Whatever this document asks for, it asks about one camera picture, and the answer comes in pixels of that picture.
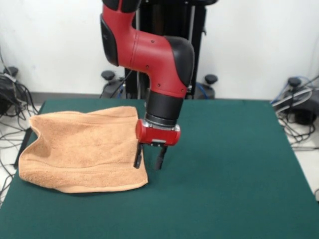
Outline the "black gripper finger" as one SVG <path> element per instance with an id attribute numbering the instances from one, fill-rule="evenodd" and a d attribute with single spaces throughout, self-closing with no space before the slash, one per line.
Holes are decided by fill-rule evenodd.
<path id="1" fill-rule="evenodd" d="M 160 150 L 158 157 L 157 157 L 157 161 L 155 164 L 155 170 L 161 170 L 166 152 L 167 152 L 167 146 L 163 146 Z"/>
<path id="2" fill-rule="evenodd" d="M 143 144 L 138 142 L 137 144 L 137 152 L 134 160 L 134 167 L 139 168 L 142 162 L 142 151 L 143 151 Z"/>

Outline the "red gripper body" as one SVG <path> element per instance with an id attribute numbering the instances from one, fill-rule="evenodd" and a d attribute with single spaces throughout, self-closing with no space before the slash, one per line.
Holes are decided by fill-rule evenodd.
<path id="1" fill-rule="evenodd" d="M 164 146 L 175 146 L 181 135 L 180 126 L 162 127 L 139 119 L 136 124 L 136 138 L 143 144 L 163 144 Z"/>

